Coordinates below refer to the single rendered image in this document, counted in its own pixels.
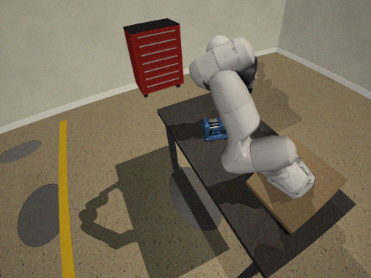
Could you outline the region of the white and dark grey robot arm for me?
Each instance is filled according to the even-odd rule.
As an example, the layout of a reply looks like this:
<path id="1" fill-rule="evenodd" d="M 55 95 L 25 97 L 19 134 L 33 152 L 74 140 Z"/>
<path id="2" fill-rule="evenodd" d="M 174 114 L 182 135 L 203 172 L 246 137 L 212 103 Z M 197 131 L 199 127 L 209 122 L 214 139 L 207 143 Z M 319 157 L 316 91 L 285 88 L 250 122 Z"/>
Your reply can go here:
<path id="1" fill-rule="evenodd" d="M 198 87 L 211 90 L 227 132 L 227 145 L 221 153 L 223 167 L 236 174 L 260 172 L 289 197 L 302 197 L 312 187 L 315 176 L 296 154 L 292 139 L 287 136 L 250 138 L 260 124 L 248 91 L 257 80 L 253 46 L 243 37 L 230 40 L 216 35 L 207 43 L 206 51 L 190 64 L 189 72 Z"/>

